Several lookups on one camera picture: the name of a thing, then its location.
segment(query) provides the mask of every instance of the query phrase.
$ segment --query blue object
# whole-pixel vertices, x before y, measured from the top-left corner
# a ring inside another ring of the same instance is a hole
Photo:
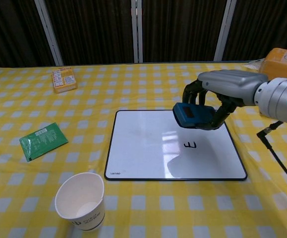
[[[215,113],[215,109],[189,103],[176,103],[173,107],[174,117],[179,126],[184,128],[196,128],[198,124],[209,123]]]

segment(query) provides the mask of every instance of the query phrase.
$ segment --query curtain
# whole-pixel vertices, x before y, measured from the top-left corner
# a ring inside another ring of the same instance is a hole
[[[45,3],[64,64],[134,62],[130,0]]]
[[[287,49],[287,0],[238,0],[223,60],[256,60]]]
[[[54,65],[34,0],[0,0],[0,67]]]
[[[144,62],[213,60],[226,0],[143,0]]]

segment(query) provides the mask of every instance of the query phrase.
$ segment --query small yellow box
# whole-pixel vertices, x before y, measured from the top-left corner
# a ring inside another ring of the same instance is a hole
[[[77,82],[71,67],[53,71],[53,86],[56,93],[66,92],[77,88]]]
[[[272,49],[262,62],[259,72],[266,74],[269,80],[277,77],[287,78],[287,50]]]

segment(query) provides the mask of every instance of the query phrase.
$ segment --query whiteboard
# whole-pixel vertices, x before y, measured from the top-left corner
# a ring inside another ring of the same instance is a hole
[[[180,127],[172,111],[118,111],[105,168],[108,180],[245,180],[226,125]]]

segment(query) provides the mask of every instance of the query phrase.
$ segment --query yellow checkered tablecloth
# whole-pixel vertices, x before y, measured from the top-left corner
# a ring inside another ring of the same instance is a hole
[[[117,110],[171,109],[203,71],[241,63],[73,67],[78,89],[53,93],[55,67],[0,68],[0,238],[286,238],[287,176],[256,133],[272,120],[238,108],[227,125],[248,172],[244,182],[105,181],[106,217],[83,233],[54,208],[59,186],[104,175]],[[219,105],[213,93],[207,104]],[[69,143],[27,163],[19,138],[56,122]],[[287,124],[269,136],[287,166]]]

